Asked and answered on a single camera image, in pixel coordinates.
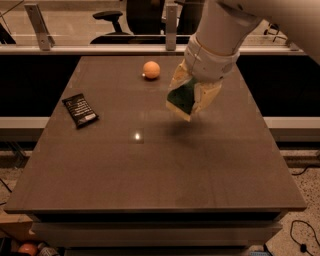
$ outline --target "chair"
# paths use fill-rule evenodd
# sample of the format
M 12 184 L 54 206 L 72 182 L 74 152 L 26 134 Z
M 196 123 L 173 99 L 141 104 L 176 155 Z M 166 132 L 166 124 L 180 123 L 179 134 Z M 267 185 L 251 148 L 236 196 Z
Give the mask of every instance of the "chair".
M 176 0 L 182 6 L 177 27 L 178 35 L 192 35 L 197 31 L 205 0 Z
M 280 36 L 279 33 L 280 33 L 279 25 L 271 24 L 271 23 L 269 23 L 268 28 L 263 32 L 264 35 L 274 35 L 272 42 L 275 42 L 277 38 L 287 40 L 286 37 Z
M 115 32 L 107 35 L 118 37 L 100 36 L 91 44 L 125 43 L 134 38 L 132 35 L 160 35 L 162 29 L 162 12 L 165 0 L 127 0 L 126 18 L 128 27 L 133 34 L 122 31 L 119 18 L 121 11 L 105 11 L 93 14 L 97 20 L 112 22 Z

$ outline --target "orange ball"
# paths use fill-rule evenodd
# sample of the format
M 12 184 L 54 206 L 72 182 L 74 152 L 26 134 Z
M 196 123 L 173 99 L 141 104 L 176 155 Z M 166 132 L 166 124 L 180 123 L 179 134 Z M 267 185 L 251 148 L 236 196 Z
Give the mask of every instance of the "orange ball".
M 30 256 L 36 256 L 38 253 L 38 247 L 34 243 L 24 243 L 20 246 L 18 252 L 28 253 Z
M 142 75 L 148 79 L 155 79 L 160 75 L 160 66 L 154 61 L 148 61 L 143 65 Z

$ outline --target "brown table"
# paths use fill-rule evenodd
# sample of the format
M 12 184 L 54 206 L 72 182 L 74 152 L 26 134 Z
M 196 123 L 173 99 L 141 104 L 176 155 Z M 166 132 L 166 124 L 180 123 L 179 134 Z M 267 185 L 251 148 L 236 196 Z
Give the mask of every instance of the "brown table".
M 157 80 L 141 76 L 148 60 L 161 66 Z M 82 57 L 62 98 L 83 93 L 100 119 L 76 129 L 60 101 L 5 210 L 66 247 L 248 246 L 304 210 L 237 68 L 190 123 L 166 109 L 181 60 Z

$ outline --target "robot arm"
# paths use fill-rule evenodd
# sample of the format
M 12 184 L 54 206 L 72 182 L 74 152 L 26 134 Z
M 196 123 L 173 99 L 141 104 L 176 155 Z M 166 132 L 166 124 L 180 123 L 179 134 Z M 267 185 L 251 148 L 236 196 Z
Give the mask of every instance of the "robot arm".
M 167 107 L 188 121 L 191 113 L 207 107 L 232 71 L 244 39 L 263 19 L 279 25 L 320 64 L 319 0 L 206 0 L 198 29 L 171 81 L 174 93 L 168 94 Z M 184 101 L 190 92 L 193 101 Z
M 262 19 L 279 25 L 320 64 L 320 1 L 207 0 L 185 51 L 188 72 L 198 81 L 212 83 L 227 76 L 245 37 Z

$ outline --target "sponge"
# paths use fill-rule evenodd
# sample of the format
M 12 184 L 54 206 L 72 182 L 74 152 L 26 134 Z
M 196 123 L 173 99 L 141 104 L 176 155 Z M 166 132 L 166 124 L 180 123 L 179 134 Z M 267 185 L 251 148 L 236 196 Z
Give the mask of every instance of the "sponge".
M 194 104 L 194 86 L 197 83 L 195 78 L 180 86 L 179 88 L 170 91 L 167 96 L 166 107 L 190 122 L 191 112 Z

